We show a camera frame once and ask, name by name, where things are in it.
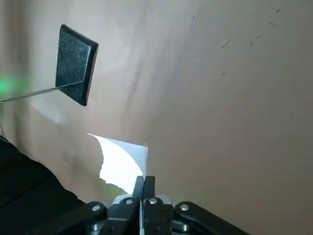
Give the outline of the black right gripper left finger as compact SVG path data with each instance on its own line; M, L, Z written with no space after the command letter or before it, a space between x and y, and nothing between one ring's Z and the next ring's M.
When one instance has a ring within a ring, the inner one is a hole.
M87 225L87 235L138 235L140 234L140 203L144 177L136 178L133 193L115 198L104 218Z

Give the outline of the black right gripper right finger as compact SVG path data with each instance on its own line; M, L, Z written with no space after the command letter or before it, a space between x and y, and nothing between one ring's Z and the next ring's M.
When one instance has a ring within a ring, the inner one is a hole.
M183 201L173 206L167 196L155 194L154 176L144 180L143 230L146 235L248 234L195 203Z

